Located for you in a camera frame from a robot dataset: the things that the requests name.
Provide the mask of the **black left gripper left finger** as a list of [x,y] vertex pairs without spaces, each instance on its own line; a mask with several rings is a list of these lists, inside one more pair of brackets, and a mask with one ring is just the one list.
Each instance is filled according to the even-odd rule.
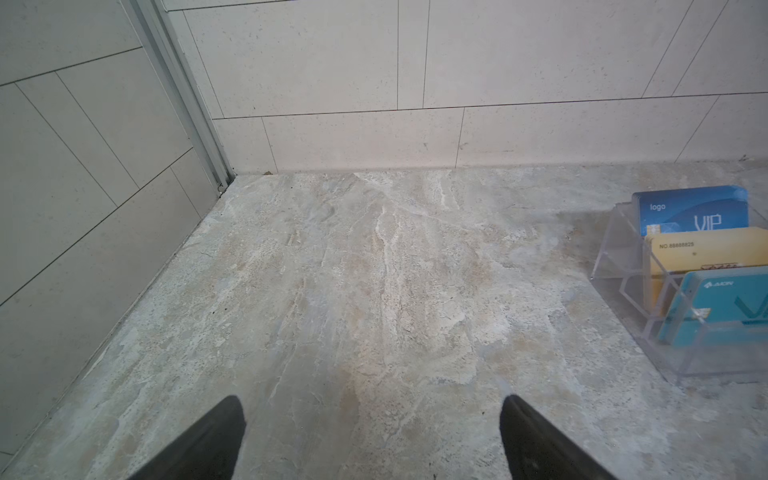
[[240,399],[229,395],[129,479],[231,479],[246,425]]

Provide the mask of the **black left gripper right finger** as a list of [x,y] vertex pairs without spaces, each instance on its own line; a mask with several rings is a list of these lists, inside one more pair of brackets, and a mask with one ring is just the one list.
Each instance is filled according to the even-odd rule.
[[518,395],[504,399],[499,429],[514,480],[616,479]]

